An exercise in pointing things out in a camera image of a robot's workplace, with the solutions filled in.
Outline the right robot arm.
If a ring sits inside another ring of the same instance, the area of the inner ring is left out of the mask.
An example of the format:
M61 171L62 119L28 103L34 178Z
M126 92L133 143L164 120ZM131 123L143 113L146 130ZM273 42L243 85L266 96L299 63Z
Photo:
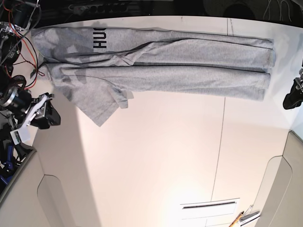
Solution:
M33 98L30 89L38 76L38 55L28 34L42 16L37 0L2 0L0 2L0 110L6 111L11 127L16 129L30 109L43 97L46 101L29 118L28 125L48 129L61 124L61 117L51 104L53 95Z

